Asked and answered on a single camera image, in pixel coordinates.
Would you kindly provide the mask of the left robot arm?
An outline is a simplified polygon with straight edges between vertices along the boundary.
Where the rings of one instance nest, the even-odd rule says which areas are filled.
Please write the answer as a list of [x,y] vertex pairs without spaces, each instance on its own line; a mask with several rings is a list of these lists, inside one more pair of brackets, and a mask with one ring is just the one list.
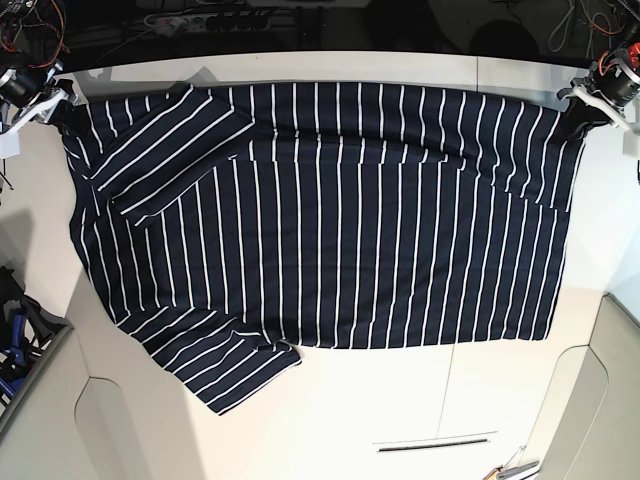
[[584,1],[571,1],[560,21],[569,32],[570,18],[580,9],[592,32],[608,38],[608,49],[592,56],[593,42],[588,41],[587,58],[591,61],[587,74],[575,77],[570,85],[557,92],[567,109],[559,115],[554,137],[561,141],[582,140],[593,129],[612,125],[632,134],[637,128],[626,119],[627,105],[639,98],[639,3],[609,1],[613,13],[619,13],[618,27],[604,27],[597,22],[604,13],[590,13]]

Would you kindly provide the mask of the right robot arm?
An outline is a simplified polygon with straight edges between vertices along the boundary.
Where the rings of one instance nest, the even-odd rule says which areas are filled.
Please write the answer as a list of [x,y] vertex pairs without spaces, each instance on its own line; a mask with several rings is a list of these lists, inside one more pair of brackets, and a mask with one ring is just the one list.
[[81,136],[88,115],[60,55],[67,18],[63,1],[1,3],[1,132],[15,133],[29,122],[52,125],[61,135]]

